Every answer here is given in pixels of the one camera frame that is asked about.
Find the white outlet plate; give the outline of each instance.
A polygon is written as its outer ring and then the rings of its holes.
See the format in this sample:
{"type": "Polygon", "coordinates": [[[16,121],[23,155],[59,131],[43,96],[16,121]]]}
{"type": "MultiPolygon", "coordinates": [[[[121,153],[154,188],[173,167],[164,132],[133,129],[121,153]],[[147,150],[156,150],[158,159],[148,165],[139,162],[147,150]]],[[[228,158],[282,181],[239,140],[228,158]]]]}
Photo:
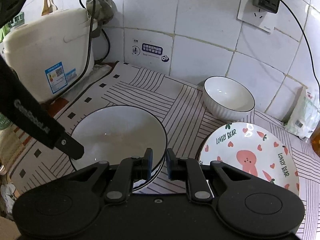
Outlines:
{"type": "Polygon", "coordinates": [[[276,25],[277,14],[266,12],[252,3],[253,0],[240,1],[238,19],[272,33],[276,25]]]}

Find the large white bowl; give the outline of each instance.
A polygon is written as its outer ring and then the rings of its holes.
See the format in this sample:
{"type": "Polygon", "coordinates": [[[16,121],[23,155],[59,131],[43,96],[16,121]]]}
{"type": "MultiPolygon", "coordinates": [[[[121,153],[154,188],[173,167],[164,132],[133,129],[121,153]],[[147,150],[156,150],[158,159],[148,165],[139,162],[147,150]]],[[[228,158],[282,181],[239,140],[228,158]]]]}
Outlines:
{"type": "Polygon", "coordinates": [[[205,105],[218,119],[237,121],[254,110],[255,101],[250,91],[231,78],[207,78],[203,95],[205,105]]]}
{"type": "MultiPolygon", "coordinates": [[[[99,161],[120,164],[125,158],[143,157],[147,148],[153,150],[152,178],[158,175],[167,148],[167,133],[151,113],[134,106],[110,106],[86,116],[71,136],[84,146],[79,160],[70,159],[75,170],[99,161]]],[[[140,181],[134,188],[146,183],[140,181]]]]}

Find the pink bear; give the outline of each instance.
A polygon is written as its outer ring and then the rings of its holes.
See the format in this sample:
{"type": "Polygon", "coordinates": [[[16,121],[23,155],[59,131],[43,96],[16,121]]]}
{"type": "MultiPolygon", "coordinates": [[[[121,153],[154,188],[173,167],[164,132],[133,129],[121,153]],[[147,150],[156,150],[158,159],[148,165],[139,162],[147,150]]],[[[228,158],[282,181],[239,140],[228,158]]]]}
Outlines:
{"type": "Polygon", "coordinates": [[[256,169],[257,157],[253,152],[248,150],[241,150],[237,152],[237,160],[242,165],[242,170],[254,176],[258,176],[256,169]]]}

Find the container lid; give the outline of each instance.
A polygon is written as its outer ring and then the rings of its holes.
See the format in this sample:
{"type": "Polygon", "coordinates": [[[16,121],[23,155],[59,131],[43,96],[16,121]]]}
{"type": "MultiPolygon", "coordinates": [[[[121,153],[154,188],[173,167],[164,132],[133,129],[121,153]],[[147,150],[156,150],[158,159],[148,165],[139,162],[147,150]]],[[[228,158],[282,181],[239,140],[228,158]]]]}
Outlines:
{"type": "Polygon", "coordinates": [[[3,40],[6,52],[34,44],[39,40],[76,31],[76,27],[88,20],[84,8],[55,11],[29,24],[21,25],[3,40]]]}

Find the tablecloth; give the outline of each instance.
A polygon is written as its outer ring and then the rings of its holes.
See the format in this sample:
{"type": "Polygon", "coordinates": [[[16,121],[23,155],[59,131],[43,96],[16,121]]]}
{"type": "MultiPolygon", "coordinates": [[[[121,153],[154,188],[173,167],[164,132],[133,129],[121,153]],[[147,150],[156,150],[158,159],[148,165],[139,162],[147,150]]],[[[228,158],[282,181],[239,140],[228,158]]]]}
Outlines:
{"type": "MultiPolygon", "coordinates": [[[[113,105],[138,106],[157,116],[168,134],[168,147],[177,157],[194,158],[206,136],[225,124],[206,109],[202,87],[120,62],[109,74],[94,82],[90,80],[55,118],[71,134],[88,114],[113,105]]],[[[320,239],[320,158],[311,144],[286,132],[280,121],[257,110],[239,121],[263,127],[287,146],[298,169],[299,197],[306,209],[297,236],[303,240],[320,239]]],[[[50,150],[31,139],[9,175],[23,193],[73,171],[69,158],[60,150],[50,150]]],[[[168,194],[185,190],[184,182],[168,179],[164,165],[157,178],[139,193],[168,194]]]]}

